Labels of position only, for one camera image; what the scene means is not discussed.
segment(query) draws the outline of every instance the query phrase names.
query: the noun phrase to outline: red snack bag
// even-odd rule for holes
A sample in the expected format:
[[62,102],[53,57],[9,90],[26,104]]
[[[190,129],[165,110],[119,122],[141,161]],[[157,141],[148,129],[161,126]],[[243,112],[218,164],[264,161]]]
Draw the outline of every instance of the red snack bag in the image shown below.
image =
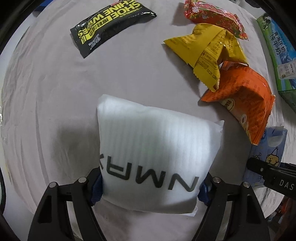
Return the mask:
[[192,22],[210,23],[227,29],[239,39],[249,40],[236,14],[200,0],[185,0],[184,15]]

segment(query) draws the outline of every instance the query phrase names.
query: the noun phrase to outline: food packaging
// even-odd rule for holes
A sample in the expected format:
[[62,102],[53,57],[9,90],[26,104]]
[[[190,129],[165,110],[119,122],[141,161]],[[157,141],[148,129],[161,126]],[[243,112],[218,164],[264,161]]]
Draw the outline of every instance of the food packaging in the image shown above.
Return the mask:
[[219,88],[218,65],[223,60],[247,64],[234,35],[216,25],[197,24],[191,35],[167,39],[164,43],[189,64],[195,76],[213,92]]
[[296,113],[296,50],[267,13],[259,17],[257,22],[265,37],[274,66],[278,93]]
[[[278,167],[284,153],[287,138],[287,130],[283,126],[267,127],[258,146],[252,145],[250,157],[265,161]],[[244,182],[250,183],[254,188],[264,187],[264,179],[261,175],[246,169]]]
[[210,23],[227,29],[239,39],[249,40],[236,14],[199,0],[186,0],[184,15],[194,23]]
[[219,90],[207,91],[201,100],[219,101],[240,122],[250,142],[258,145],[275,96],[266,79],[248,66],[224,62]]
[[118,1],[82,20],[70,31],[77,48],[85,58],[127,27],[155,17],[153,11],[134,0]]

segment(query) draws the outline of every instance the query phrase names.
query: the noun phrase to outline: orange snack bag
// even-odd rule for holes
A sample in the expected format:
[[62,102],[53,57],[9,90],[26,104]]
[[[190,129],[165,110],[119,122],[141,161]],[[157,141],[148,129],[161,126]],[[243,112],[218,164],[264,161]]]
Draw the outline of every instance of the orange snack bag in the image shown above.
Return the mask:
[[219,89],[208,90],[201,100],[219,101],[240,122],[250,142],[258,145],[275,96],[266,79],[248,66],[225,61],[220,73]]

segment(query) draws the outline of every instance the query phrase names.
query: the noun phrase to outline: tissue box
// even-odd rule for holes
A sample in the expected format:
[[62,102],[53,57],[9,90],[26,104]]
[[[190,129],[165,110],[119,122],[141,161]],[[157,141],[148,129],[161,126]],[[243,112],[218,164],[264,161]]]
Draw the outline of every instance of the tissue box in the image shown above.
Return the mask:
[[[265,161],[271,165],[279,166],[284,153],[287,130],[281,127],[267,127],[258,146],[252,145],[250,157],[258,161]],[[264,179],[261,175],[246,169],[244,182],[250,183],[253,188],[264,187]]]
[[[296,51],[276,22],[266,13],[257,19],[265,37],[267,47],[274,65],[277,90],[281,97],[296,112]],[[278,66],[285,65],[284,73],[279,73]]]

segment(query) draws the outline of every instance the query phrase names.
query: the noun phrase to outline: white foam pouch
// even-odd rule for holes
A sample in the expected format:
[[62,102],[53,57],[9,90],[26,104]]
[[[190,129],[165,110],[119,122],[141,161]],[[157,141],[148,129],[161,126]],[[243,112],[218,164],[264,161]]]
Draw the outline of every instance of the white foam pouch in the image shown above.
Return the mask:
[[220,148],[224,121],[102,95],[103,198],[144,212],[191,213]]

